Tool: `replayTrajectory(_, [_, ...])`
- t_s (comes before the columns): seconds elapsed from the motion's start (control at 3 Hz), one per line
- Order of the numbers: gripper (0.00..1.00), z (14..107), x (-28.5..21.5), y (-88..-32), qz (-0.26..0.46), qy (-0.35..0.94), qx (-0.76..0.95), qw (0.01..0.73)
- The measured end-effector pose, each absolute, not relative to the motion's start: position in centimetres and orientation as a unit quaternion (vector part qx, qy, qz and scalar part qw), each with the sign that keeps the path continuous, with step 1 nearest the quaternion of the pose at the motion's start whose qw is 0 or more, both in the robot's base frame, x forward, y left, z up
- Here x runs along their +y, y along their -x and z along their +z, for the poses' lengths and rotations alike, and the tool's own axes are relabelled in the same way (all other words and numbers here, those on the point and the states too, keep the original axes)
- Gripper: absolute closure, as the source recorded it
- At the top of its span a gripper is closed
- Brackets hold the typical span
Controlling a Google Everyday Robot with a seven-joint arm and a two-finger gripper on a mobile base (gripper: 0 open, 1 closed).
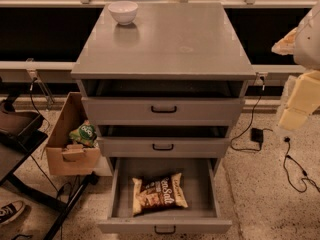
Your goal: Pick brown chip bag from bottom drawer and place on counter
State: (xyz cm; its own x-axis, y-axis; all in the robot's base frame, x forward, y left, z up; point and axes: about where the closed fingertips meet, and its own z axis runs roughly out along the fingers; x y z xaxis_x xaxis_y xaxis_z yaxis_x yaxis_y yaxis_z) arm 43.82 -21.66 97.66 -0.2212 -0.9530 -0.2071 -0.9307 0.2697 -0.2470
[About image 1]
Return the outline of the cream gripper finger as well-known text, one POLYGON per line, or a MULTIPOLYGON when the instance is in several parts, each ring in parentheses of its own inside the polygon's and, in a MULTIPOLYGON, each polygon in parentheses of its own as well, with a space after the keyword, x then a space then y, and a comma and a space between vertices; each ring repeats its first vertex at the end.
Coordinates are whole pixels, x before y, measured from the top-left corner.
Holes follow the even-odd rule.
POLYGON ((295 48, 296 32, 296 28, 288 32, 282 39, 272 46, 271 51, 278 55, 292 55, 295 48))
POLYGON ((279 120, 279 127, 287 131, 300 128, 320 106, 320 72, 311 70, 300 75, 294 83, 279 120))

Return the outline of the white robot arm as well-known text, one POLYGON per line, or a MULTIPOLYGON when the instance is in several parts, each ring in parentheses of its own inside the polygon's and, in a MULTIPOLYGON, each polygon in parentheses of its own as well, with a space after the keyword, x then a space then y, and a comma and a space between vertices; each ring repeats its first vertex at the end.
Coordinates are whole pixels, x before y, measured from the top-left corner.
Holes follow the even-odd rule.
POLYGON ((271 51, 292 55, 296 64, 307 69, 295 80, 278 123, 280 128, 293 131, 320 107, 320 2, 271 51))

